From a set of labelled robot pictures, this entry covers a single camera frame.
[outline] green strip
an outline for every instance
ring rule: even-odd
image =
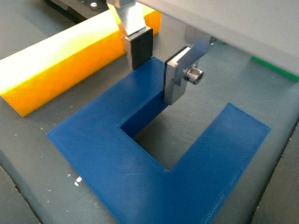
[[[271,65],[270,63],[267,63],[266,61],[263,61],[258,57],[252,57],[252,60],[256,61],[260,65],[268,67],[270,69],[272,69],[274,71],[280,73],[284,77],[287,77],[293,81],[299,81],[299,77],[297,75],[294,75],[293,73],[288,73],[286,70],[283,70],[278,66]]]

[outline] screw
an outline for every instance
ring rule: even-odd
[[[184,79],[194,85],[200,83],[204,72],[196,67],[196,65],[190,66],[184,70]]]
[[[92,10],[96,10],[98,7],[99,7],[99,5],[98,5],[98,3],[91,3],[91,4],[90,4],[90,7],[91,7]]]
[[[210,44],[214,45],[216,43],[216,39],[214,37],[210,38]]]

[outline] yellow block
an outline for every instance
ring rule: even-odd
[[[156,34],[162,14],[146,6],[143,12]],[[20,116],[32,113],[126,53],[120,36],[108,10],[0,60],[0,95]]]

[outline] blue plastic sheet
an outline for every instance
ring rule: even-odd
[[[270,128],[228,104],[167,170],[132,138],[167,107],[163,78],[152,58],[47,135],[120,223],[211,223]]]

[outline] metal clamp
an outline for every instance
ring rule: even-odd
[[[143,11],[135,0],[107,0],[107,3],[116,7],[128,65],[135,70],[154,55],[154,30],[146,26]]]
[[[208,51],[211,36],[194,30],[190,26],[186,30],[186,40],[194,42],[192,47],[184,47],[164,62],[164,101],[172,105],[186,92],[187,82],[199,84],[204,72],[194,65]]]

